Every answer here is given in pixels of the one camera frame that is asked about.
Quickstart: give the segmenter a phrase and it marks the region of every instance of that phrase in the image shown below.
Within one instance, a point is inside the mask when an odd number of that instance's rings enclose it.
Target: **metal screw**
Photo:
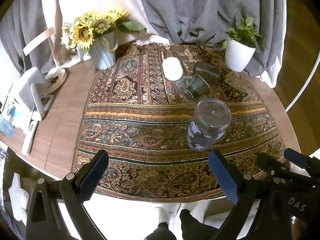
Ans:
[[[243,174],[243,177],[244,177],[245,179],[247,179],[247,180],[249,180],[249,179],[252,178],[252,176],[251,176],[249,173]]]
[[[75,175],[74,175],[73,173],[69,173],[69,174],[66,175],[66,178],[67,178],[68,180],[71,180],[71,179],[73,179],[74,177],[75,177]]]
[[[42,183],[44,183],[44,178],[38,179],[38,184],[42,184]]]
[[[281,180],[278,178],[278,177],[274,177],[273,178],[273,181],[276,183],[276,184],[279,184],[281,182]]]

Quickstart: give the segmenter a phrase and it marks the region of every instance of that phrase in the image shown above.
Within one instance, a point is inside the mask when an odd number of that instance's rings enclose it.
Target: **sunflower bouquet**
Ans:
[[[120,7],[111,8],[106,12],[86,12],[76,18],[73,23],[63,24],[61,44],[72,52],[77,46],[81,46],[82,59],[96,38],[113,32],[116,28],[122,32],[146,30],[136,20],[128,19],[128,16],[129,13]]]

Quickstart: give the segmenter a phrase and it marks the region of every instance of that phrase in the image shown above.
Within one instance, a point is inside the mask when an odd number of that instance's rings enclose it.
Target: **paisley pattern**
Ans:
[[[225,66],[222,55],[192,45],[127,44],[118,61],[99,71],[84,110],[72,172],[99,149],[109,153],[109,167],[96,191],[152,202],[191,202],[223,195],[208,166],[208,153],[188,148],[186,134],[196,104],[186,88],[196,62],[221,68],[209,97],[227,104],[232,121],[212,147],[243,173],[262,178],[256,157],[265,152],[282,161],[284,146],[260,97],[241,74]],[[184,75],[175,82],[162,73],[164,58],[177,57]]]

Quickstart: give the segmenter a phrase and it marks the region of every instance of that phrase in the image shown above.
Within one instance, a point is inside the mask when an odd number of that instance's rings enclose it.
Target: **green cup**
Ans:
[[[194,74],[187,88],[187,93],[192,98],[210,94],[210,87],[207,82],[198,74]]]

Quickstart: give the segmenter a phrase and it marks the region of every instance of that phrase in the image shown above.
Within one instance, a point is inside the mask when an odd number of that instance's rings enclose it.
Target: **white stick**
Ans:
[[[301,94],[304,92],[304,90],[306,89],[307,85],[309,84],[313,74],[316,72],[316,69],[319,65],[319,62],[320,62],[320,51],[319,51],[319,54],[318,54],[318,58],[316,60],[316,63],[315,65],[313,66],[313,69],[310,73],[310,75],[308,76],[307,78],[307,81],[305,82],[305,84],[303,85],[303,87],[300,89],[299,93],[296,95],[296,97],[292,100],[292,102],[288,105],[288,107],[285,109],[286,112],[289,111],[289,109],[294,105],[294,103],[298,100],[298,98],[301,96]]]

